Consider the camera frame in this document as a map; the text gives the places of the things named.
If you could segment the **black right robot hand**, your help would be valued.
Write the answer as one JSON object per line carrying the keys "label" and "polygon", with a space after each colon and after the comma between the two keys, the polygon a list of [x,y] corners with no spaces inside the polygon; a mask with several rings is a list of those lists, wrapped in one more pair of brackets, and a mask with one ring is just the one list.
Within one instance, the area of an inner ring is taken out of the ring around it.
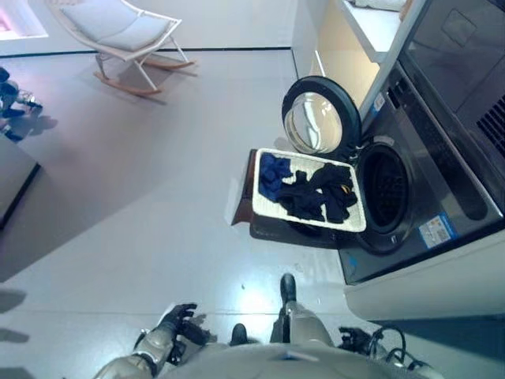
{"label": "black right robot hand", "polygon": [[339,349],[361,355],[368,355],[372,336],[360,328],[339,327],[342,342]]}

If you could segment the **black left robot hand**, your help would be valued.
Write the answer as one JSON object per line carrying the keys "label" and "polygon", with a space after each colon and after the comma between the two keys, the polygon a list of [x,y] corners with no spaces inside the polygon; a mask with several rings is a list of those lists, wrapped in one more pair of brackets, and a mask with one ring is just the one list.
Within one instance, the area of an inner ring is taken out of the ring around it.
{"label": "black left robot hand", "polygon": [[191,322],[197,304],[182,303],[166,312],[159,325],[166,326],[173,331],[174,336],[183,336],[192,343],[204,346],[210,340],[210,332]]}

